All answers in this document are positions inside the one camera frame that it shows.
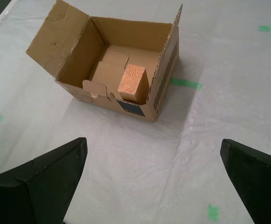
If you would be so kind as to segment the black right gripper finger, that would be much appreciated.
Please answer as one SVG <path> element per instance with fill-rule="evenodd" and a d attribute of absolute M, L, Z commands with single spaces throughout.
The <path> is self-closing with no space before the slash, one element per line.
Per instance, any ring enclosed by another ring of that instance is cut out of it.
<path fill-rule="evenodd" d="M 256 224 L 271 224 L 271 155 L 223 139 L 220 155 L 241 201 Z"/>
<path fill-rule="evenodd" d="M 79 137 L 0 174 L 0 224 L 62 224 L 87 157 Z"/>

